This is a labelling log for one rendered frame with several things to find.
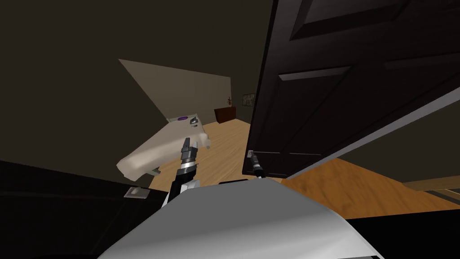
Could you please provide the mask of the grey metal plate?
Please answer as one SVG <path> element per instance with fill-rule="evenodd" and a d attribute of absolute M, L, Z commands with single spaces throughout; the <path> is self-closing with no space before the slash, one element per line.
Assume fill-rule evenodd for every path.
<path fill-rule="evenodd" d="M 130 187 L 125 193 L 124 198 L 147 199 L 150 189 L 141 187 Z"/>

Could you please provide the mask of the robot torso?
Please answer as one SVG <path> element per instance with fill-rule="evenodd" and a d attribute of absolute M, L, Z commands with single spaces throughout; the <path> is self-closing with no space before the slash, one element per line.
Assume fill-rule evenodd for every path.
<path fill-rule="evenodd" d="M 192 188 L 98 259 L 371 259 L 333 210 L 268 178 Z"/>

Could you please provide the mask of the dark brown cabinet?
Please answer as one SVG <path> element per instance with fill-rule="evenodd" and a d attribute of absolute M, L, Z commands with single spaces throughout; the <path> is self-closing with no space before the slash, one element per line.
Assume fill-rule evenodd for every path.
<path fill-rule="evenodd" d="M 236 107 L 232 106 L 232 100 L 229 97 L 227 99 L 228 107 L 215 109 L 216 122 L 221 124 L 228 121 L 232 121 L 236 118 Z"/>

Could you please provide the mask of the dark brown panelled door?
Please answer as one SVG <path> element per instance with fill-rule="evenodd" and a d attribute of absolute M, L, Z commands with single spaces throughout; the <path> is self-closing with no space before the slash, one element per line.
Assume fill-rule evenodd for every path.
<path fill-rule="evenodd" d="M 248 150 L 285 179 L 460 87 L 460 0 L 274 0 Z"/>

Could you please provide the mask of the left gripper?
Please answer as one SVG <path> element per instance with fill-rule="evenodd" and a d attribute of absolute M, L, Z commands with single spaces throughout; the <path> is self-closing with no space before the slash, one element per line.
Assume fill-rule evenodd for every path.
<path fill-rule="evenodd" d="M 195 161 L 197 152 L 198 143 L 194 142 L 193 146 L 190 146 L 190 138 L 186 138 L 184 141 L 184 147 L 181 149 L 181 163 Z"/>

